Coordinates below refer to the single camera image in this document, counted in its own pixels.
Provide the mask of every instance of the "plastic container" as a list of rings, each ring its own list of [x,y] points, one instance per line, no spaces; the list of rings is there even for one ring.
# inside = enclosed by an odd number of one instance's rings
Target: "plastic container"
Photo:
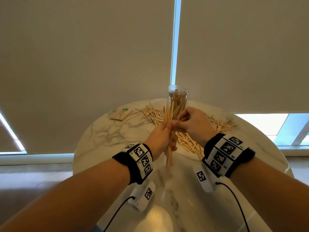
[[[176,120],[178,115],[185,109],[188,93],[189,91],[187,89],[183,89],[179,85],[171,85],[168,87],[167,107],[170,111],[173,111],[173,120]]]

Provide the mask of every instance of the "forearm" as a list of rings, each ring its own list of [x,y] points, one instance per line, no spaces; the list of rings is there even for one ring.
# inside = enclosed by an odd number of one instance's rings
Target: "forearm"
[[[309,187],[254,157],[240,164],[230,180],[275,231],[309,228]]]
[[[107,160],[59,183],[0,231],[89,231],[129,182],[127,166]]]

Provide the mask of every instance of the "beige window shade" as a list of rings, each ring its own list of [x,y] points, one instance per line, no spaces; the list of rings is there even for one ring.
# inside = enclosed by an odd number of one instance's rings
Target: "beige window shade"
[[[182,0],[176,84],[235,113],[309,112],[309,0]]]
[[[74,152],[92,122],[166,97],[174,0],[0,0],[0,110],[28,153]]]

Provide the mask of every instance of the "floor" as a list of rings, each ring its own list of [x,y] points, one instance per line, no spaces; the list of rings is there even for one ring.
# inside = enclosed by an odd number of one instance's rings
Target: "floor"
[[[287,160],[295,178],[309,185],[309,157]],[[0,225],[72,173],[72,164],[0,166]]]

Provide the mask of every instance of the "marble table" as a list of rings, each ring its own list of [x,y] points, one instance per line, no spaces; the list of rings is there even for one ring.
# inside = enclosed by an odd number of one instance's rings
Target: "marble table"
[[[147,130],[154,129],[148,119],[140,121],[140,116],[129,121],[113,121],[110,118],[120,109],[145,108],[146,105],[162,108],[166,99],[138,101],[119,107],[96,120],[83,134],[77,145],[73,174],[110,159],[121,148],[132,142],[143,142]],[[283,154],[273,142],[253,125],[220,108],[195,101],[188,106],[196,107],[219,120],[233,119],[237,124],[237,134],[250,143],[256,156],[276,169],[293,177],[293,173]],[[206,193],[193,173],[193,166],[201,164],[198,156],[187,152],[182,146],[173,154],[174,166],[165,167],[165,156],[154,163],[149,178],[155,183],[156,191],[144,212],[134,210],[125,204],[118,212],[108,231],[160,231],[160,232],[199,232],[199,231],[246,231],[244,221],[233,195],[224,186],[218,186]],[[250,231],[271,231],[248,201],[227,178],[220,181],[230,186],[236,194]],[[102,230],[134,189],[128,186],[114,204],[97,223]]]

